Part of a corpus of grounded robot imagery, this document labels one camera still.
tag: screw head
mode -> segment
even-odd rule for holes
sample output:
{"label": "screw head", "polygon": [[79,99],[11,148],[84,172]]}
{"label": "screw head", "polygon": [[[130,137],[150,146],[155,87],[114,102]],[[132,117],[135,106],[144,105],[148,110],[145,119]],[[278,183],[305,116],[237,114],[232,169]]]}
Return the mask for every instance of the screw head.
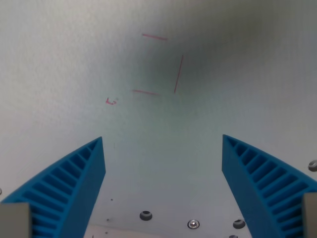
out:
{"label": "screw head", "polygon": [[190,220],[187,223],[187,227],[192,230],[197,229],[199,226],[200,226],[200,223],[197,220]]}

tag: gray block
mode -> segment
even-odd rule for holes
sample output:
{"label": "gray block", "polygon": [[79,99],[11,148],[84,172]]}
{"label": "gray block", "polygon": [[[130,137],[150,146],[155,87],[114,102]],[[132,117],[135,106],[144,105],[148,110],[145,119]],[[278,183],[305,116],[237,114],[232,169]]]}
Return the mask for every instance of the gray block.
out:
{"label": "gray block", "polygon": [[305,238],[317,238],[317,193],[305,193],[302,201]]}
{"label": "gray block", "polygon": [[28,203],[0,203],[0,237],[32,237],[32,218]]}

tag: red handwritten mark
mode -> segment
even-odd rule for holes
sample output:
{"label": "red handwritten mark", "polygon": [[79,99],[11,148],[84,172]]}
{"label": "red handwritten mark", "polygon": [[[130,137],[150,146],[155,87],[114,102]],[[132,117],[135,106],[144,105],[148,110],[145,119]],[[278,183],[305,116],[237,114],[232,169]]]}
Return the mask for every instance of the red handwritten mark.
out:
{"label": "red handwritten mark", "polygon": [[110,105],[114,105],[114,104],[116,104],[117,102],[116,102],[116,101],[114,101],[113,103],[110,103],[110,102],[109,102],[109,98],[107,98],[106,103],[107,103],[107,104],[110,104]]}
{"label": "red handwritten mark", "polygon": [[158,94],[158,93],[151,93],[151,92],[146,92],[146,91],[136,90],[136,89],[133,89],[132,92],[135,92],[135,93],[145,93],[145,94],[157,95],[157,96],[160,95],[160,94]]}
{"label": "red handwritten mark", "polygon": [[142,36],[150,37],[150,38],[161,40],[161,41],[167,41],[167,38],[165,38],[165,37],[152,36],[152,35],[148,35],[148,34],[142,34]]}
{"label": "red handwritten mark", "polygon": [[183,59],[184,59],[184,55],[182,55],[182,60],[180,61],[180,66],[179,66],[179,70],[178,70],[178,75],[177,75],[174,93],[176,93],[176,88],[177,88],[177,84],[178,84],[178,80],[179,80],[179,76],[180,76],[180,70],[182,69]]}

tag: metal bolt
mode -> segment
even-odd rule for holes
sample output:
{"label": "metal bolt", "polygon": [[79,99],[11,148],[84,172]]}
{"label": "metal bolt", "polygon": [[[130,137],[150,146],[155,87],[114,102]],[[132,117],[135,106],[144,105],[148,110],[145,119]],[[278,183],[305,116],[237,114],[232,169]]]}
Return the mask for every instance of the metal bolt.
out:
{"label": "metal bolt", "polygon": [[313,160],[309,163],[308,165],[308,169],[312,172],[316,172],[317,171],[317,160]]}
{"label": "metal bolt", "polygon": [[187,223],[188,228],[192,229],[192,230],[197,229],[199,227],[199,225],[200,225],[199,221],[197,221],[197,220],[190,220]]}

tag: white panel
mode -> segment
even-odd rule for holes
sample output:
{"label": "white panel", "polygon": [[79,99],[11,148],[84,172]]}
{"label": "white panel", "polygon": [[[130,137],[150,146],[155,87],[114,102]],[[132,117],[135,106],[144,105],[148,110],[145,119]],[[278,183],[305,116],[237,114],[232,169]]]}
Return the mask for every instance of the white panel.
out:
{"label": "white panel", "polygon": [[317,179],[307,169],[316,12],[314,0],[2,0],[0,199],[102,136],[107,173],[91,224],[251,237],[232,227],[241,213],[221,172],[222,135]]}

